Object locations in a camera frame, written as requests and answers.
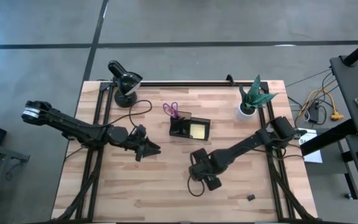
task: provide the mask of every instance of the lamp shade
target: lamp shade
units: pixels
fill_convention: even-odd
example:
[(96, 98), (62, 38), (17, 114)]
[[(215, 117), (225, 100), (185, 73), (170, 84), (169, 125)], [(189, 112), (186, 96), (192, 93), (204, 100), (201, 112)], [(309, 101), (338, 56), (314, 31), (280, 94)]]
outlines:
[(109, 62), (109, 71), (117, 78), (118, 90), (123, 95), (130, 95), (140, 86), (142, 77), (134, 72), (127, 72), (124, 67), (117, 61)]

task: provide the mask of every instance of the lamp base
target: lamp base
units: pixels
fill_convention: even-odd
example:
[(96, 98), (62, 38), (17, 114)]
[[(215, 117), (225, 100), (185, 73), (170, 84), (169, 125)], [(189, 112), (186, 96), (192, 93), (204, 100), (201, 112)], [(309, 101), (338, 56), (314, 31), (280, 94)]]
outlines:
[(114, 100), (116, 101), (117, 105), (122, 108), (127, 108), (135, 104), (137, 100), (136, 93), (133, 92), (130, 95), (124, 95), (120, 91), (117, 91), (114, 94)]

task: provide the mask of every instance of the pen holder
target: pen holder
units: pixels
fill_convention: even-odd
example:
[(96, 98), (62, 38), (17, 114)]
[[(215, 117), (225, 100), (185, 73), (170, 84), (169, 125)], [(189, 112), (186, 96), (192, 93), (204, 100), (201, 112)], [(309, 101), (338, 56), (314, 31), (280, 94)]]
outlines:
[(199, 139), (207, 141), (211, 120), (203, 118), (192, 118), (191, 113), (178, 112), (181, 118), (170, 118), (170, 136)]

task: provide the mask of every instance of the wooden table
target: wooden table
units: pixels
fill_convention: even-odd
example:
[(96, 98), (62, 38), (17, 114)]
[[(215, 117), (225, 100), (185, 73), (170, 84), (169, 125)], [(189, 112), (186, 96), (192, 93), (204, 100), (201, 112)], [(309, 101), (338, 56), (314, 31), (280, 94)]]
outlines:
[[(293, 123), (284, 82), (267, 81), (271, 93), (279, 93), (273, 100), (275, 116), (286, 116)], [(100, 82), (85, 82), (81, 91), (76, 118), (92, 123)], [(248, 121), (236, 119), (241, 101), (238, 87), (140, 87), (138, 100), (147, 99), (153, 110), (133, 116), (143, 124), (151, 141), (161, 146), (161, 154), (135, 161), (133, 151), (107, 145), (104, 150), (94, 222), (255, 222), (275, 221), (272, 185), (266, 155), (250, 151), (231, 164), (219, 178), (222, 187), (193, 197), (187, 189), (189, 153), (204, 147), (207, 152), (227, 148), (260, 129), (256, 114)], [(181, 111), (211, 120), (208, 141), (171, 137), (169, 117), (163, 112), (163, 103), (177, 101)], [(139, 103), (133, 112), (145, 111), (147, 103)], [(128, 109), (112, 103), (109, 120), (128, 114)], [(132, 129), (128, 119), (115, 123)], [(80, 147), (71, 142), (67, 153)], [(296, 147), (288, 147), (287, 155), (301, 154)], [(83, 175), (86, 150), (71, 156), (63, 167), (52, 218), (58, 217), (78, 193)], [(309, 213), (317, 217), (313, 196), (302, 158), (285, 159), (288, 181), (292, 192)], [(201, 184), (191, 182), (195, 193)], [(247, 196), (256, 199), (249, 202)], [(280, 189), (284, 214), (287, 214)]]

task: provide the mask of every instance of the green plant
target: green plant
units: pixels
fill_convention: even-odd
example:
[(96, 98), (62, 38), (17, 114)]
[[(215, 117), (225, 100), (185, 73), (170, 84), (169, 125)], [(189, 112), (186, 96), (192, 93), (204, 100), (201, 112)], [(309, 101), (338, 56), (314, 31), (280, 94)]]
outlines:
[(241, 93), (241, 108), (262, 108), (264, 104), (269, 102), (273, 99), (276, 94), (260, 94), (259, 92), (259, 85), (260, 85), (260, 75), (256, 77), (254, 80), (251, 88), (249, 89), (248, 93), (244, 91), (242, 85), (240, 85), (240, 93)]

